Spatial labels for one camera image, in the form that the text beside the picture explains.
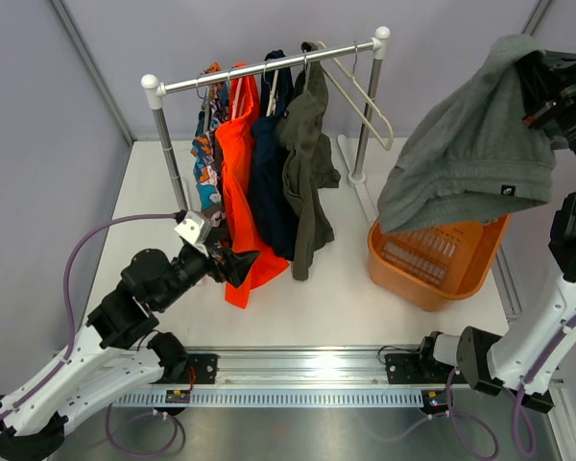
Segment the cream hanger of grey shorts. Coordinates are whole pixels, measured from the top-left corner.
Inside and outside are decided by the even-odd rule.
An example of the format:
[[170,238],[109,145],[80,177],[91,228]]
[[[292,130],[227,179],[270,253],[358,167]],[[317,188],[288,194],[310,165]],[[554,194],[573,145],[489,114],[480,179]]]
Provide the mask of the cream hanger of grey shorts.
[[[369,135],[372,135],[378,144],[385,151],[389,152],[395,140],[394,129],[388,117],[375,102],[377,86],[381,74],[381,65],[386,52],[386,41],[387,39],[381,39],[374,36],[367,42],[354,43],[344,47],[329,48],[320,40],[318,40],[316,44],[319,46],[319,50],[324,54],[323,60],[332,61],[348,80],[348,83],[353,87],[353,91],[362,97],[364,107],[360,109],[351,97],[350,92],[345,89],[338,79],[325,67],[323,67],[324,75],[348,103],[349,107],[359,116],[361,127],[365,127]],[[371,79],[370,82],[373,83],[373,91],[365,89],[355,75],[339,61],[340,56],[353,55],[356,57],[362,52],[372,53],[373,79]]]

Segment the grey shorts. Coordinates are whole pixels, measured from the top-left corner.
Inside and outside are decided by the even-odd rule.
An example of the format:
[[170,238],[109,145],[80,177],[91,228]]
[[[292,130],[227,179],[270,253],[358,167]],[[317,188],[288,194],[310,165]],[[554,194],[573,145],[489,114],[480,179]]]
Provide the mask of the grey shorts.
[[538,49],[530,36],[498,39],[476,73],[425,115],[377,200],[382,232],[487,222],[550,202],[552,140],[523,125],[515,68]]

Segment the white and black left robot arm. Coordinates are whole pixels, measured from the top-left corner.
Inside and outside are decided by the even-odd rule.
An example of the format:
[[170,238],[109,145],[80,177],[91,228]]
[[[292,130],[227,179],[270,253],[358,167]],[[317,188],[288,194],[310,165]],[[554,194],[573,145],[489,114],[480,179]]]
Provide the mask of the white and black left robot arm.
[[57,373],[28,400],[22,390],[0,396],[0,456],[43,460],[79,425],[144,384],[174,383],[187,370],[188,354],[172,333],[155,331],[165,311],[204,277],[240,286],[257,251],[223,251],[217,260],[184,244],[170,259],[158,249],[136,254],[116,288],[91,311],[69,356],[56,356]]

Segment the olive green shorts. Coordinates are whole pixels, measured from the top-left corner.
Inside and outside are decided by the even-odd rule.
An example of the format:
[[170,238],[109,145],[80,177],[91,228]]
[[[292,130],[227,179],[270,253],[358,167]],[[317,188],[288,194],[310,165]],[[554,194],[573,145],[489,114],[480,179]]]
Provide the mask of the olive green shorts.
[[335,238],[319,190],[336,188],[341,179],[332,163],[330,139],[323,133],[329,100],[323,67],[312,62],[315,89],[298,94],[296,80],[293,99],[276,125],[278,144],[288,152],[283,193],[298,218],[292,276],[299,281],[308,279],[315,252]]

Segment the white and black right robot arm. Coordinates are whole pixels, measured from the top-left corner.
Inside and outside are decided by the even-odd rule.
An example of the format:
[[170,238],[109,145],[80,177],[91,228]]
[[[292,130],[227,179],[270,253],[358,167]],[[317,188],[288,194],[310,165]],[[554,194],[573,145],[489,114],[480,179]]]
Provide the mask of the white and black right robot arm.
[[[555,154],[576,157],[576,54],[506,36],[482,66],[430,110],[404,143],[377,200],[386,234],[487,222],[552,197]],[[537,301],[502,335],[435,332],[417,355],[420,377],[449,366],[477,391],[509,391],[518,407],[551,408],[552,374],[576,343],[576,192],[556,211],[549,274]]]

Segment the beige hanger of olive shorts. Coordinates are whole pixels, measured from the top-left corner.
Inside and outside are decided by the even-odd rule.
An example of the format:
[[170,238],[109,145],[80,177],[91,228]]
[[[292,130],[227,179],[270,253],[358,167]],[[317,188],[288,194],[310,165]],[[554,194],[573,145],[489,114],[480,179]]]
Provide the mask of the beige hanger of olive shorts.
[[[305,54],[312,53],[318,50],[318,46],[314,42],[305,41],[301,44],[301,51]],[[298,94],[302,94],[305,91],[313,91],[315,89],[315,72],[314,63],[310,59],[305,59],[303,61],[304,68],[298,75],[296,90]]]

